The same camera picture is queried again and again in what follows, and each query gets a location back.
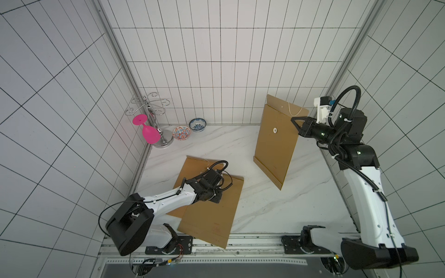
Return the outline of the brown kraft file bags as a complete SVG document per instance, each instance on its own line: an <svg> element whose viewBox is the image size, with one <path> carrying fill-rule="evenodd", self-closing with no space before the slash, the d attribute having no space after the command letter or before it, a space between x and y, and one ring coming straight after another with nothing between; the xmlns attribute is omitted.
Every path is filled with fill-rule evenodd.
<svg viewBox="0 0 445 278"><path fill-rule="evenodd" d="M267 95L253 161L279 190L284 185L299 138L291 118L308 114L305 108Z"/></svg>

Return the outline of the brown kraft file bag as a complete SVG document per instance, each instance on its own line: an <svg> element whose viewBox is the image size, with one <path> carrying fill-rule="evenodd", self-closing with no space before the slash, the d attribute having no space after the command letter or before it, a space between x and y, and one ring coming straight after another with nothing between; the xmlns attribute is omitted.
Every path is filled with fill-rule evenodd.
<svg viewBox="0 0 445 278"><path fill-rule="evenodd" d="M199 201L187 206L178 231L225 249L245 181L241 176L234 176L233 180L219 203Z"/></svg>
<svg viewBox="0 0 445 278"><path fill-rule="evenodd" d="M213 163L217 162L217 159L206 159L206 158L197 158L193 156L187 156L181 171L179 172L178 177L176 178L176 182L173 186L173 189L178 188L181 185L183 178L190 179L199 174L202 174L207 170ZM205 214L205 210L214 209L217 207L217 204L207 201L207 202L196 202L193 205L183 206L178 209L175 209L168 213L170 216L183 218L184 215L201 215Z"/></svg>

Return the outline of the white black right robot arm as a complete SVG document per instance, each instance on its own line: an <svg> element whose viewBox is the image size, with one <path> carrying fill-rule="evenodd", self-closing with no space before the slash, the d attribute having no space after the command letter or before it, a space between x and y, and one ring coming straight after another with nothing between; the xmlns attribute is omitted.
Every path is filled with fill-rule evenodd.
<svg viewBox="0 0 445 278"><path fill-rule="evenodd" d="M402 268L418 262L415 248L405 244L384 194L380 164L375 150L362 142L367 122L358 110L362 93L352 85L334 100L316 98L317 117L292 117L299 136L315 139L344 173L357 209L360 228L348 236L319 225L305 226L288 249L306 254L330 251L354 270Z"/></svg>

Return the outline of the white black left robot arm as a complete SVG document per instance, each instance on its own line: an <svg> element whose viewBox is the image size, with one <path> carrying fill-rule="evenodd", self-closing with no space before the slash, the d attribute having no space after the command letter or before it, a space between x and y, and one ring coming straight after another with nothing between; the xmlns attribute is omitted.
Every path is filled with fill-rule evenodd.
<svg viewBox="0 0 445 278"><path fill-rule="evenodd" d="M222 193L233 185L230 182L223 188L223 173L228 167L227 161L217 161L200 175L183 178L179 187L160 195L142 197L138 193L128 196L104 209L109 210L120 205L107 221L102 232L114 242L121 256L128 256L141 246L153 247L170 254L179 245L174 229L167 223L152 226L153 221L177 208L197 202L211 201L219 203Z"/></svg>

